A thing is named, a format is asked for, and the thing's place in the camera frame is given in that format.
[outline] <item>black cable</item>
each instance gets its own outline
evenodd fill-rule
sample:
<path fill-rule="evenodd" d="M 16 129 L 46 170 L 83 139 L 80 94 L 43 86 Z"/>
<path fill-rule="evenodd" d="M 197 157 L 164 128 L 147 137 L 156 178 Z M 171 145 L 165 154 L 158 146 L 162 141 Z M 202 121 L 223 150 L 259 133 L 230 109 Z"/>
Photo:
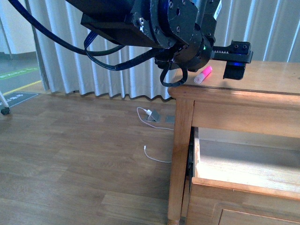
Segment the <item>black cable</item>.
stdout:
<path fill-rule="evenodd" d="M 64 41 L 60 37 L 53 34 L 51 31 L 49 31 L 46 27 L 44 27 L 39 21 L 37 21 L 25 8 L 24 6 L 18 1 L 18 0 L 8 0 L 10 4 L 37 30 L 42 32 L 44 35 L 46 35 L 51 40 L 55 41 L 57 44 L 75 52 L 81 55 L 87 55 L 86 51 L 80 48 L 77 48 L 68 42 Z M 89 52 L 92 56 L 104 56 L 109 55 L 112 53 L 117 52 L 118 50 L 124 48 L 124 45 L 119 45 L 117 47 L 114 47 L 113 49 L 106 50 L 106 51 L 100 51 L 100 52 Z"/>
<path fill-rule="evenodd" d="M 187 81 L 187 79 L 188 79 L 188 69 L 180 67 L 181 70 L 182 70 L 182 79 L 175 82 L 175 83 L 166 83 L 166 82 L 164 82 L 164 79 L 165 79 L 165 76 L 167 75 L 168 71 L 170 70 L 171 66 L 172 66 L 172 63 L 170 63 L 170 62 L 166 65 L 166 67 L 164 68 L 163 72 L 160 75 L 160 82 L 165 87 L 168 87 L 168 88 L 174 87 L 174 88 L 176 88 L 176 87 L 179 87 L 179 86 L 183 85 Z"/>
<path fill-rule="evenodd" d="M 90 52 L 87 50 L 87 48 L 93 42 L 93 40 L 97 37 L 97 35 L 98 35 L 97 33 L 91 31 L 89 33 L 89 35 L 86 37 L 86 39 L 84 41 L 84 49 L 86 51 L 86 54 L 93 62 L 95 62 L 99 66 L 101 66 L 105 69 L 113 70 L 113 71 L 120 71 L 120 70 L 124 70 L 124 69 L 129 69 L 131 67 L 135 67 L 135 66 L 155 57 L 158 53 L 162 53 L 163 51 L 165 51 L 165 49 L 161 49 L 161 48 L 152 48 L 151 50 L 135 57 L 134 59 L 131 59 L 127 62 L 123 62 L 123 63 L 117 64 L 115 66 L 112 66 L 112 65 L 108 65 L 108 64 L 105 64 L 105 63 L 97 60 L 95 57 L 91 56 Z"/>

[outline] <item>drawer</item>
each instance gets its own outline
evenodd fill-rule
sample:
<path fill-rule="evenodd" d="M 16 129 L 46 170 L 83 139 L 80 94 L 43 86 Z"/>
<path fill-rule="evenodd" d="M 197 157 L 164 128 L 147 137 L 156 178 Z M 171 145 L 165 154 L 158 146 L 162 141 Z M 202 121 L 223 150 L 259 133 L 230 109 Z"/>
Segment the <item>drawer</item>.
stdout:
<path fill-rule="evenodd" d="M 199 141 L 199 136 L 196 128 L 186 224 L 300 225 L 297 146 Z"/>

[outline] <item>wooden drawer front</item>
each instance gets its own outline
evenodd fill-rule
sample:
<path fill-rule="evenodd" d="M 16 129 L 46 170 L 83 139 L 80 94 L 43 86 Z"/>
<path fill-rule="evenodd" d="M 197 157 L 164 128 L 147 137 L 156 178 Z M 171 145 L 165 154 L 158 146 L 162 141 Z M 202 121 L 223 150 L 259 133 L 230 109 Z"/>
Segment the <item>wooden drawer front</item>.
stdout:
<path fill-rule="evenodd" d="M 278 219 L 273 217 L 265 217 L 261 215 L 238 212 L 232 210 L 222 210 L 219 225 L 300 225 L 298 222 Z"/>
<path fill-rule="evenodd" d="M 193 178 L 187 225 L 300 225 L 300 194 Z"/>

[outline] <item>robotic arm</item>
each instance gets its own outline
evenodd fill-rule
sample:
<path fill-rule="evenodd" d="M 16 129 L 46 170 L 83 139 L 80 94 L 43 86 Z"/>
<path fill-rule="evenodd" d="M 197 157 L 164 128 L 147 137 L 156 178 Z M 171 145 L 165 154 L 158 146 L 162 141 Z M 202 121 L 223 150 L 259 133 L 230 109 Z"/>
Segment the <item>robotic arm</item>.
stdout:
<path fill-rule="evenodd" d="M 223 78 L 235 80 L 243 78 L 246 63 L 252 60 L 249 42 L 214 46 L 221 0 L 200 0 L 199 8 L 189 0 L 66 1 L 83 12 L 81 24 L 92 31 L 84 42 L 86 55 L 107 69 L 126 69 L 155 57 L 155 63 L 163 69 L 161 83 L 176 87 L 187 80 L 188 71 L 197 71 L 210 59 L 227 61 Z M 87 50 L 97 35 L 120 45 L 117 50 L 123 45 L 152 50 L 126 63 L 106 65 L 93 57 L 97 54 Z M 177 68 L 182 69 L 183 78 L 176 83 L 165 83 L 168 70 Z"/>

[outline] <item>white charging cable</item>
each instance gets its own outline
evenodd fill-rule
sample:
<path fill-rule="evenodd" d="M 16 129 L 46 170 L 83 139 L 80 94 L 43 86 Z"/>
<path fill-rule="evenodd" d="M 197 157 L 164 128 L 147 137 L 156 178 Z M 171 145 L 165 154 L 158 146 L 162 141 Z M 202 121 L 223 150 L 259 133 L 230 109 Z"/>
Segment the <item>white charging cable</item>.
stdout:
<path fill-rule="evenodd" d="M 151 115 L 152 111 L 149 110 L 149 109 L 146 110 L 146 109 L 141 108 L 141 107 L 137 107 L 137 108 L 136 108 L 137 115 L 139 116 L 140 120 L 141 120 L 143 123 L 147 124 L 147 125 L 150 126 L 150 127 L 157 128 L 157 129 L 174 130 L 174 129 L 171 129 L 171 128 L 156 127 L 156 126 L 153 126 L 153 125 L 151 125 L 151 124 L 149 124 L 149 123 L 146 123 L 145 121 L 142 120 L 142 118 L 141 118 L 141 116 L 140 116 L 140 114 L 139 114 L 139 109 L 143 109 L 143 110 L 146 112 L 146 114 L 147 114 L 148 116 Z"/>
<path fill-rule="evenodd" d="M 149 110 L 149 109 L 146 110 L 146 109 L 141 108 L 141 107 L 137 107 L 137 108 L 136 108 L 137 115 L 139 116 L 140 120 L 141 120 L 143 123 L 149 125 L 150 127 L 157 128 L 157 129 L 174 130 L 174 129 L 171 129 L 171 128 L 156 127 L 156 126 L 153 126 L 153 125 L 151 125 L 151 124 L 149 124 L 149 123 L 146 123 L 145 121 L 142 120 L 142 118 L 141 118 L 141 116 L 140 116 L 140 114 L 139 114 L 139 109 L 143 109 L 143 110 L 145 111 L 145 113 L 146 113 L 148 116 L 151 115 L 152 111 Z M 158 160 L 158 159 L 155 159 L 155 158 L 152 158 L 152 157 L 148 156 L 147 153 L 146 153 L 146 145 L 144 145 L 144 152 L 145 152 L 145 155 L 146 155 L 149 159 L 152 159 L 152 160 L 157 161 L 157 162 L 160 162 L 160 163 L 171 163 L 171 162 L 168 162 L 168 161 L 161 161 L 161 160 Z"/>
<path fill-rule="evenodd" d="M 171 162 L 168 162 L 168 161 L 161 161 L 161 160 L 158 160 L 158 159 L 155 159 L 155 158 L 151 158 L 150 156 L 147 155 L 146 153 L 146 145 L 144 145 L 144 152 L 145 152 L 145 155 L 149 158 L 149 159 L 152 159 L 154 161 L 157 161 L 157 162 L 160 162 L 160 163 L 171 163 Z"/>

